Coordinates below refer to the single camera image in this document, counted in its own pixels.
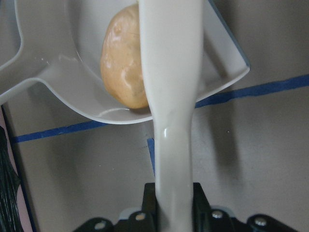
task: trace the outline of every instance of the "potato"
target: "potato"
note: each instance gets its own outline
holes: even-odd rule
[[[132,109],[148,106],[140,60],[139,6],[134,4],[111,20],[100,61],[106,90]]]

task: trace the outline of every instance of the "metal bolt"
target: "metal bolt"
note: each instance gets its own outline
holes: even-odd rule
[[[255,224],[258,225],[258,226],[266,226],[267,225],[267,221],[262,218],[262,217],[257,217],[255,220],[254,220]]]
[[[102,230],[104,227],[106,226],[106,221],[101,221],[101,222],[98,222],[96,225],[95,225],[95,230]]]
[[[223,217],[223,212],[221,210],[214,210],[212,212],[212,217],[214,217],[214,218],[222,218]]]
[[[144,213],[139,213],[135,216],[136,221],[142,221],[146,218],[146,215]]]

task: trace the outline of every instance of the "gray table surface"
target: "gray table surface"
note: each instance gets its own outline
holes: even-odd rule
[[[251,63],[226,91],[309,74],[309,1],[216,0]],[[0,64],[18,50],[13,1],[0,2]],[[4,105],[13,136],[89,121],[36,84]],[[266,213],[309,231],[309,87],[208,105],[194,112],[194,181],[213,205],[246,220]],[[139,207],[154,175],[152,122],[107,125],[13,144],[37,231],[116,222]]]

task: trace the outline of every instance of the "blue tape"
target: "blue tape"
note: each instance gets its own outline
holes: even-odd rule
[[[93,129],[97,127],[103,127],[108,124],[102,123],[102,122],[97,122],[97,121],[88,121],[88,122],[82,122],[74,125],[70,125],[67,127],[59,127],[51,130],[45,130],[45,131],[40,131],[40,132],[35,132],[31,134],[25,134],[17,137],[13,137],[11,139],[12,143],[21,143],[29,140],[35,140],[35,139],[41,139],[41,138],[46,138],[46,137],[51,137],[51,136],[56,136],[60,134],[67,134],[67,133],[72,133],[72,132],[77,132],[77,131],[84,131],[88,129]]]
[[[153,138],[147,139],[147,144],[148,144],[148,149],[149,149],[149,153],[150,153],[150,160],[151,160],[151,164],[153,166],[153,171],[154,171],[154,175],[155,175],[155,140]]]
[[[200,108],[206,105],[224,103],[236,98],[262,96],[270,93],[276,93],[306,86],[309,86],[309,74],[294,77],[284,81],[270,82],[230,92],[214,94],[208,98],[198,101],[195,107]]]

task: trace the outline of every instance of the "white spatula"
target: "white spatula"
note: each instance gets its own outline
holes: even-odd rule
[[[154,120],[161,232],[192,232],[191,119],[200,78],[202,0],[140,0],[141,61]]]

